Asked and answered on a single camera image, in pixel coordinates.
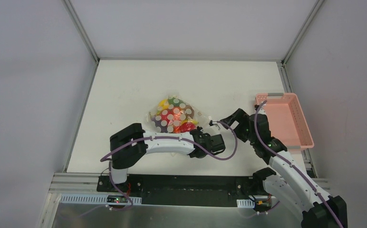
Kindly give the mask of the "polka dot zip bag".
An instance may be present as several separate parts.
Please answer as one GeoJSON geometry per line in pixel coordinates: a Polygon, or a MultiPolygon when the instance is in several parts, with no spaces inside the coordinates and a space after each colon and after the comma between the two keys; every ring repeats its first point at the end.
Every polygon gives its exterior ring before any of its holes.
{"type": "Polygon", "coordinates": [[[146,122],[155,132],[185,133],[206,126],[209,118],[179,95],[172,94],[147,112],[146,122]]]}

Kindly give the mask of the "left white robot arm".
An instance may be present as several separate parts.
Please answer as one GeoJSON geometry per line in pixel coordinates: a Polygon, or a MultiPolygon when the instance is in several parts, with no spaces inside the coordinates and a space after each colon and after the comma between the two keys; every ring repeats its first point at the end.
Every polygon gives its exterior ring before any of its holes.
{"type": "Polygon", "coordinates": [[[127,171],[143,156],[152,153],[178,153],[190,158],[203,158],[222,153],[226,147],[221,134],[211,135],[200,127],[184,133],[145,131],[140,123],[133,123],[109,138],[110,154],[102,161],[110,161],[108,185],[115,192],[127,186],[127,171]]]}

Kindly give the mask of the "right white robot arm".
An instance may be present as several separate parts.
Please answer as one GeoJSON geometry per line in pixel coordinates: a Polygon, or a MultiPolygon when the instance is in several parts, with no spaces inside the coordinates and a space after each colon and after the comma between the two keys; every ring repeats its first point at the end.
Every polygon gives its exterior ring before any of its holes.
{"type": "Polygon", "coordinates": [[[233,129],[237,139],[249,142],[268,165],[252,175],[252,190],[276,197],[300,220],[303,228],[348,227],[346,202],[340,196],[332,196],[301,170],[284,143],[272,135],[268,117],[261,111],[258,106],[256,113],[249,115],[237,109],[220,120],[226,129],[237,122],[233,129]]]}

